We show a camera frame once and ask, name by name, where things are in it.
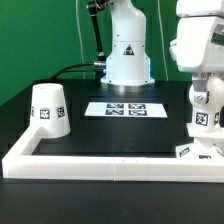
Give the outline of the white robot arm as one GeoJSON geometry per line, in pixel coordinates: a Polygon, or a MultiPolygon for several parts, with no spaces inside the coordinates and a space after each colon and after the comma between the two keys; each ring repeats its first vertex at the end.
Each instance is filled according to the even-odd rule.
{"type": "MultiPolygon", "coordinates": [[[[101,82],[115,87],[151,84],[145,53],[146,17],[131,0],[107,0],[112,17],[112,52],[101,82]]],[[[194,101],[208,100],[208,76],[224,72],[224,0],[178,0],[180,18],[170,53],[181,72],[192,74],[194,101]]]]}

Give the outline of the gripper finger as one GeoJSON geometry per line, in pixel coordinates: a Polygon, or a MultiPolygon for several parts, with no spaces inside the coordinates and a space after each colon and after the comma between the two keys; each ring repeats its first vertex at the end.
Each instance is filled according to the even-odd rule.
{"type": "Polygon", "coordinates": [[[208,102],[207,80],[194,80],[193,89],[194,101],[198,104],[206,104],[208,102]]]}

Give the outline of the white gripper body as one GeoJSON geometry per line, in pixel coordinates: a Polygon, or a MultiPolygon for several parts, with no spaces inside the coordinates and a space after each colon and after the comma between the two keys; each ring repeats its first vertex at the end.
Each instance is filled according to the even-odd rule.
{"type": "Polygon", "coordinates": [[[170,53],[180,72],[224,72],[224,0],[177,0],[170,53]]]}

